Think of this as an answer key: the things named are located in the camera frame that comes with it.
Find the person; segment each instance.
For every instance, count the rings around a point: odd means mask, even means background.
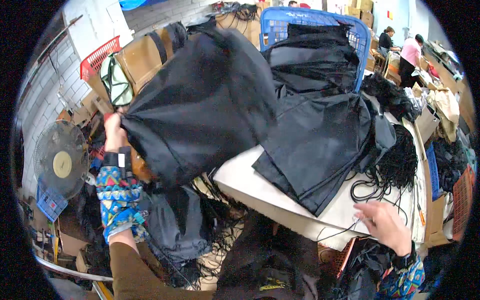
[[[398,75],[402,83],[400,87],[413,87],[415,82],[419,81],[418,76],[412,76],[415,67],[420,68],[421,47],[423,37],[416,35],[415,38],[407,38],[403,44],[400,53],[400,64],[398,66]]]
[[[388,26],[378,39],[378,53],[383,57],[387,57],[388,51],[400,51],[399,47],[394,47],[392,43],[392,37],[395,34],[395,30]]]
[[[331,286],[332,278],[319,272],[316,242],[256,212],[248,213],[242,233],[227,253],[216,291],[166,286],[140,255],[148,235],[136,206],[142,187],[135,178],[122,177],[128,173],[120,166],[128,165],[124,161],[128,157],[121,155],[126,133],[120,128],[118,113],[105,116],[105,133],[106,152],[97,177],[97,195],[115,299],[318,299]],[[425,275],[410,230],[391,205],[368,202],[354,207],[370,234],[396,253],[376,299],[411,299]]]
[[[288,3],[288,7],[300,7],[300,6],[298,2],[292,0]]]

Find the white brick wall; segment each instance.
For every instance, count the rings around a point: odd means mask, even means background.
[[[135,37],[142,36],[160,25],[182,21],[183,24],[204,17],[212,12],[211,4],[217,0],[168,0],[153,5],[141,6],[123,12],[130,29],[135,30]]]
[[[70,40],[66,37],[53,49],[50,55],[55,69],[47,58],[31,81],[31,88],[18,114],[23,120],[24,132],[24,177],[22,179],[24,197],[36,196],[37,179],[34,173],[33,152],[38,136],[47,124],[52,123],[63,110],[57,97],[62,93],[70,106],[80,106],[80,101],[91,91],[87,83],[80,79],[80,61],[73,53]]]

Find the electric fan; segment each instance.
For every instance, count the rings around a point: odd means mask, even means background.
[[[64,120],[48,125],[35,145],[34,171],[43,192],[74,197],[88,173],[88,144],[80,128]]]

